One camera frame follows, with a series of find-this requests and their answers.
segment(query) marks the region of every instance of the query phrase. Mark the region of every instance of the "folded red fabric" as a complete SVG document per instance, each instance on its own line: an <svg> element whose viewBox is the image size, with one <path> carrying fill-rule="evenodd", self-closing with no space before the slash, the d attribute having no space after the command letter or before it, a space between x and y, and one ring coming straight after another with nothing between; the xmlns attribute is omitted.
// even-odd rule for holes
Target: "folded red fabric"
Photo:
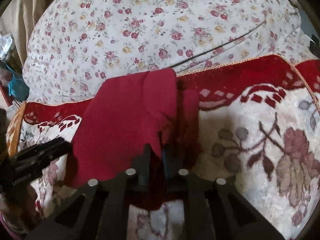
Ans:
<svg viewBox="0 0 320 240"><path fill-rule="evenodd" d="M131 166L149 143L161 166L161 146L170 143L193 164L198 148L198 93L177 85L164 69L106 80L86 109L73 138L65 184L111 179Z"/></svg>

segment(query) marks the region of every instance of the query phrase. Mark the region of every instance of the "red garment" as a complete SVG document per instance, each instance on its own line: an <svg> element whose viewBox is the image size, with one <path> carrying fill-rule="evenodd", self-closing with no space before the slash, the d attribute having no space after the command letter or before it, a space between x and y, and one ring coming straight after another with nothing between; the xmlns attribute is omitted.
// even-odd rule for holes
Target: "red garment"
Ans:
<svg viewBox="0 0 320 240"><path fill-rule="evenodd" d="M188 153L192 164L199 153L197 139L198 93L178 89L172 69L108 79L73 137L65 184L80 187L92 178L115 177L142 155L146 143L159 158L153 168L160 167L166 143L178 145L181 155Z"/></svg>

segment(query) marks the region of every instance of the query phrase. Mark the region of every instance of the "beige curtain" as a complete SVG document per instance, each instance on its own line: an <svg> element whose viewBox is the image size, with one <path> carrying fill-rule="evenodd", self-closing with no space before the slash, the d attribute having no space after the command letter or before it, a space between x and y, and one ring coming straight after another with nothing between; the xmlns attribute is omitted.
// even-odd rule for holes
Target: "beige curtain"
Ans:
<svg viewBox="0 0 320 240"><path fill-rule="evenodd" d="M30 35L46 5L46 0L12 0L0 18L1 35L12 33L16 43L16 51L9 60L15 69L22 69Z"/></svg>

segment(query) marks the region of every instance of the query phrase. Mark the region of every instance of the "white floral fabric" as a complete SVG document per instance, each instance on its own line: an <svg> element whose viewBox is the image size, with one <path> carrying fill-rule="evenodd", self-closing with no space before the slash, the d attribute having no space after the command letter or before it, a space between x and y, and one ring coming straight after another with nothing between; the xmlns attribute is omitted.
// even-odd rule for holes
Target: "white floral fabric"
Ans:
<svg viewBox="0 0 320 240"><path fill-rule="evenodd" d="M287 0L55 0L23 68L28 101L92 98L107 79L186 72L270 53L315 58Z"/></svg>

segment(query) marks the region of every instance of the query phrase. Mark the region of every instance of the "round metal bolt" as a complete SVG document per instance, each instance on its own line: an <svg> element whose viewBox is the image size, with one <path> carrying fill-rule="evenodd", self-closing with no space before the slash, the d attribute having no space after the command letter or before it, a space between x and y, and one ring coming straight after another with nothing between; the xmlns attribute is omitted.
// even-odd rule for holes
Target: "round metal bolt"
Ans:
<svg viewBox="0 0 320 240"><path fill-rule="evenodd" d="M97 179L89 179L89 180L88 180L88 185L89 185L90 187L97 186L98 183L99 183L99 182L98 182Z"/></svg>
<svg viewBox="0 0 320 240"><path fill-rule="evenodd" d="M187 175L189 174L189 171L186 170L186 169L180 169L180 170L178 171L178 173L179 173L179 175L181 175L181 176L187 176Z"/></svg>
<svg viewBox="0 0 320 240"><path fill-rule="evenodd" d="M127 170L125 171L125 173L126 173L127 175L129 175L129 176L132 176L132 175L136 174L137 172L136 172L135 169L130 168L130 169L127 169Z"/></svg>
<svg viewBox="0 0 320 240"><path fill-rule="evenodd" d="M219 185L225 185L227 181L224 178L217 178L216 183Z"/></svg>

